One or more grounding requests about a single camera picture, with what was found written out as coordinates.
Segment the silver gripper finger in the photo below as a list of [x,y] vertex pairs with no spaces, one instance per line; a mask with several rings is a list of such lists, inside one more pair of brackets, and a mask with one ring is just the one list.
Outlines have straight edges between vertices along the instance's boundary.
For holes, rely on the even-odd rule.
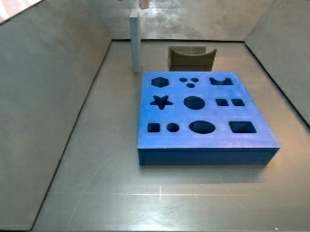
[[140,9],[148,9],[148,0],[139,0]]

